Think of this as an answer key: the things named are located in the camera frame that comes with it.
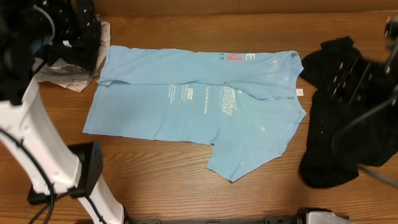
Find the light blue printed t-shirt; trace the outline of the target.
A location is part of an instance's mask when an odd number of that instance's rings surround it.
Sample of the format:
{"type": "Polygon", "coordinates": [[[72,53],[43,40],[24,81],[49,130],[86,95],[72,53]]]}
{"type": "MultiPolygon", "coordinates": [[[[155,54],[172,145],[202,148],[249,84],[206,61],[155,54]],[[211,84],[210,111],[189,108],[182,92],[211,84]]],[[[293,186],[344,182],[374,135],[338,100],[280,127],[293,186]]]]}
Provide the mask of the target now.
{"type": "Polygon", "coordinates": [[[297,52],[108,49],[84,132],[212,146],[235,182],[283,155],[305,117],[297,52]]]}

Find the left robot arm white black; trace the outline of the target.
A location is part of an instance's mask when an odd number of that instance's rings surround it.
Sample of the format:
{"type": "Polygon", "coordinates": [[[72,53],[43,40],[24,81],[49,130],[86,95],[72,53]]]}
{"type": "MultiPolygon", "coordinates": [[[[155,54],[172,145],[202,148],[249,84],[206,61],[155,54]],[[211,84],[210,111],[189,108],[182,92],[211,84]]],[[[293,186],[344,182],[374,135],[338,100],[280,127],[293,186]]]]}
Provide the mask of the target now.
{"type": "Polygon", "coordinates": [[[103,175],[97,142],[66,145],[45,109],[37,56],[96,67],[101,28],[93,1],[1,2],[1,141],[32,183],[28,201],[50,220],[55,202],[77,199],[93,223],[130,223],[103,175]]]}

